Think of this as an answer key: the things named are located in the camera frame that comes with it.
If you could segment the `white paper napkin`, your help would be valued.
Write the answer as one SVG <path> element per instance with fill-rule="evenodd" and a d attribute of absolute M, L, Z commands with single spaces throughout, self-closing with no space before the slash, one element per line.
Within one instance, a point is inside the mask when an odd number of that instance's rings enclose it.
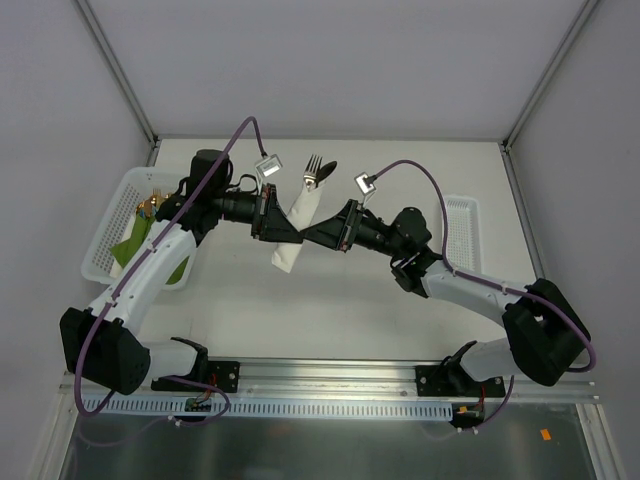
<path fill-rule="evenodd" d="M 287 219 L 298 231 L 311 225 L 326 182 L 327 180 L 322 180 L 318 186 L 311 188 L 302 186 L 301 192 L 287 213 Z M 285 273 L 290 273 L 301 250 L 301 243 L 278 243 L 272 254 L 271 263 Z"/>

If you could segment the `silver fork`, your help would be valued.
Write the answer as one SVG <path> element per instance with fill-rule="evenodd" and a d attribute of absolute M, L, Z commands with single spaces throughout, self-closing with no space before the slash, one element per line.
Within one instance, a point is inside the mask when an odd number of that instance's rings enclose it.
<path fill-rule="evenodd" d="M 323 157 L 312 154 L 303 172 L 304 187 L 311 191 L 317 187 L 318 173 L 322 167 Z"/>

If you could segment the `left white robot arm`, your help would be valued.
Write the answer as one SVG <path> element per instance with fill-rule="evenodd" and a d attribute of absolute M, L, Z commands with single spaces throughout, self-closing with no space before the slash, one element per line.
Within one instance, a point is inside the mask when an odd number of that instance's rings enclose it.
<path fill-rule="evenodd" d="M 159 205 L 149 233 L 119 276 L 88 307 L 63 314 L 63 350 L 76 390 L 85 380 L 123 395 L 145 381 L 177 382 L 188 390 L 206 384 L 206 347 L 181 337 L 144 344 L 138 337 L 142 323 L 171 275 L 190 270 L 197 247 L 220 221 L 248 224 L 263 241 L 297 242 L 297 230 L 266 181 L 281 167 L 277 155 L 263 156 L 255 164 L 255 188 L 243 191 L 232 181 L 228 155 L 196 152 L 188 176 Z"/>

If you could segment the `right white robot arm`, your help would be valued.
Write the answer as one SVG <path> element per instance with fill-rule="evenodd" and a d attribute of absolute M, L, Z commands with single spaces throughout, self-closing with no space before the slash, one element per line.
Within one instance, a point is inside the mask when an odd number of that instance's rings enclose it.
<path fill-rule="evenodd" d="M 302 235 L 340 251 L 358 245 L 388 255 L 392 275 L 404 291 L 458 305 L 504 329 L 502 339 L 470 341 L 447 356 L 426 380 L 439 393 L 466 396 L 483 382 L 519 373 L 553 386 L 564 373 L 579 372 L 575 361 L 581 353 L 593 351 L 588 330 L 554 283 L 538 279 L 530 285 L 511 285 L 454 269 L 430 249 L 431 233 L 414 207 L 385 224 L 349 202 Z"/>

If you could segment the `green rolled napkin bundle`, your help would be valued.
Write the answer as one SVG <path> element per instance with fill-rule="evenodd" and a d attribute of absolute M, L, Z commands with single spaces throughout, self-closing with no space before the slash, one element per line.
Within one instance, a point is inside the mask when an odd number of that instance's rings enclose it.
<path fill-rule="evenodd" d="M 123 268 L 133 258 L 134 254 L 149 235 L 154 223 L 154 217 L 143 218 L 139 215 L 135 215 L 133 219 L 129 221 L 123 240 L 110 248 L 110 252 L 114 257 L 114 264 L 110 272 L 112 278 L 118 277 Z"/>

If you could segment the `gold cutlery in basket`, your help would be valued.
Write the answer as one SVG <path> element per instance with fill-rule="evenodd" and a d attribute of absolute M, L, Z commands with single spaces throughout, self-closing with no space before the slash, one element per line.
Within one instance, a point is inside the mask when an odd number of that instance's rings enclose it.
<path fill-rule="evenodd" d="M 161 189 L 153 188 L 152 194 L 136 207 L 136 215 L 144 219 L 153 218 L 170 196 L 170 193 L 163 194 Z"/>

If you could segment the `white narrow utensil tray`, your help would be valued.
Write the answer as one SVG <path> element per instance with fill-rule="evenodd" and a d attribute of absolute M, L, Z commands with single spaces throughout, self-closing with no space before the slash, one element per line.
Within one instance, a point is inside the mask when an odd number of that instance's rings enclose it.
<path fill-rule="evenodd" d="M 448 237 L 446 255 L 457 267 L 483 272 L 479 202 L 468 196 L 445 195 Z"/>

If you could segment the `white perforated basket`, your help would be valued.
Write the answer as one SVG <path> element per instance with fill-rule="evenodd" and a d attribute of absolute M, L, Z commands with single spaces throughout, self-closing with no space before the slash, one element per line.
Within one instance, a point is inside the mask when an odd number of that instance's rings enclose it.
<path fill-rule="evenodd" d="M 113 194 L 81 264 L 81 274 L 89 281 L 109 285 L 122 267 L 111 248 L 128 239 L 137 206 L 154 192 L 174 192 L 182 175 L 154 167 L 129 170 Z"/>

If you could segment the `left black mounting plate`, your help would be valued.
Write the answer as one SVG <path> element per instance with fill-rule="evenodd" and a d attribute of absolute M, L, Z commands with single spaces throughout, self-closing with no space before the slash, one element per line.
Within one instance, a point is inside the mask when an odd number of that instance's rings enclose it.
<path fill-rule="evenodd" d="M 240 379 L 241 364 L 237 361 L 220 361 L 205 359 L 199 362 L 184 380 L 213 385 L 225 393 L 236 393 Z M 153 391 L 163 392 L 203 392 L 204 389 L 191 384 L 184 384 L 167 378 L 153 380 Z"/>

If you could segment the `black mounting plate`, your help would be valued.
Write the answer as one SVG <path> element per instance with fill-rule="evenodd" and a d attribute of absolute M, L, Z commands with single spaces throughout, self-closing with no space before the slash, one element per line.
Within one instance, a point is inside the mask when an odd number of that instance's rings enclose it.
<path fill-rule="evenodd" d="M 506 394 L 501 377 L 476 381 L 459 366 L 417 365 L 414 372 L 419 397 L 503 398 Z"/>
<path fill-rule="evenodd" d="M 205 359 L 199 362 L 184 380 L 213 385 L 225 393 L 236 393 L 240 379 L 241 364 L 237 361 L 220 361 Z M 163 392 L 203 392 L 204 389 L 191 384 L 184 384 L 167 378 L 153 380 L 153 391 Z"/>

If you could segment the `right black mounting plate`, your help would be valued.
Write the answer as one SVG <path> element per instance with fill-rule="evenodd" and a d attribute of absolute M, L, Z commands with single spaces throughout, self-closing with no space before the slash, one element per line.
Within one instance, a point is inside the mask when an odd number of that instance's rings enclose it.
<path fill-rule="evenodd" d="M 476 381 L 459 366 L 417 365 L 414 372 L 419 397 L 503 398 L 506 394 L 501 377 Z"/>

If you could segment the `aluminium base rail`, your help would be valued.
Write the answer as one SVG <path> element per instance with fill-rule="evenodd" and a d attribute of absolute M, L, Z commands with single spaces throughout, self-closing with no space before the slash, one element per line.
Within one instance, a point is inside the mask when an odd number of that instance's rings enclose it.
<path fill-rule="evenodd" d="M 418 400 L 418 361 L 231 358 L 240 364 L 233 398 Z M 553 387 L 515 377 L 513 403 L 597 404 L 590 376 L 567 374 Z"/>

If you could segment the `left aluminium frame post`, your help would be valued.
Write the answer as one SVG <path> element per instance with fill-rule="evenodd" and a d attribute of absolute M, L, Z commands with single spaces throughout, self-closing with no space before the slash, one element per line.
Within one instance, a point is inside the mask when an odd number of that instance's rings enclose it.
<path fill-rule="evenodd" d="M 91 2 L 88 0 L 73 0 L 72 4 L 87 28 L 100 56 L 106 64 L 107 70 L 119 89 L 126 106 L 133 115 L 144 138 L 149 144 L 155 145 L 158 140 L 158 135 L 144 111 Z"/>

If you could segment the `aluminium frame post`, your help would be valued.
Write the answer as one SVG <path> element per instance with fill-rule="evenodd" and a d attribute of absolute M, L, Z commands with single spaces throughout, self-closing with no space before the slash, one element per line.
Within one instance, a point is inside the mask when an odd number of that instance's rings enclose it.
<path fill-rule="evenodd" d="M 100 56 L 106 64 L 107 70 L 119 89 L 126 106 L 133 115 L 144 138 L 149 144 L 155 145 L 158 140 L 158 135 L 144 111 L 91 2 L 88 0 L 73 0 L 72 4 L 87 28 Z"/>
<path fill-rule="evenodd" d="M 542 100 L 542 97 L 549 88 L 552 80 L 556 76 L 560 67 L 563 65 L 566 57 L 569 55 L 571 49 L 574 47 L 579 36 L 586 28 L 588 22 L 590 21 L 591 17 L 594 15 L 596 9 L 600 6 L 600 4 L 600 0 L 586 0 L 581 3 L 577 13 L 571 20 L 559 44 L 555 48 L 549 61 L 544 67 L 542 74 L 536 81 L 534 88 L 527 97 L 527 100 L 520 110 L 511 129 L 504 138 L 502 146 L 505 151 L 508 151 L 512 148 L 521 131 L 525 127 L 528 119 L 533 114 L 539 102 Z"/>

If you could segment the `right aluminium frame post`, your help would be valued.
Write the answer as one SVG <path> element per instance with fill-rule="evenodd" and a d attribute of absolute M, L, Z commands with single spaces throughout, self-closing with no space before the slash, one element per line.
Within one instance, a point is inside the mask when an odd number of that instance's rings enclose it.
<path fill-rule="evenodd" d="M 521 131 L 525 127 L 528 119 L 533 114 L 539 102 L 542 100 L 542 97 L 549 88 L 552 80 L 556 76 L 560 67 L 563 65 L 566 57 L 569 55 L 571 49 L 574 47 L 579 36 L 586 28 L 588 22 L 590 21 L 591 17 L 594 15 L 596 9 L 600 6 L 600 4 L 600 0 L 586 0 L 581 3 L 577 13 L 571 20 L 559 44 L 555 48 L 549 61 L 544 67 L 542 74 L 536 81 L 534 88 L 527 97 L 527 100 L 520 110 L 511 129 L 504 138 L 502 146 L 505 151 L 508 151 L 512 148 Z"/>

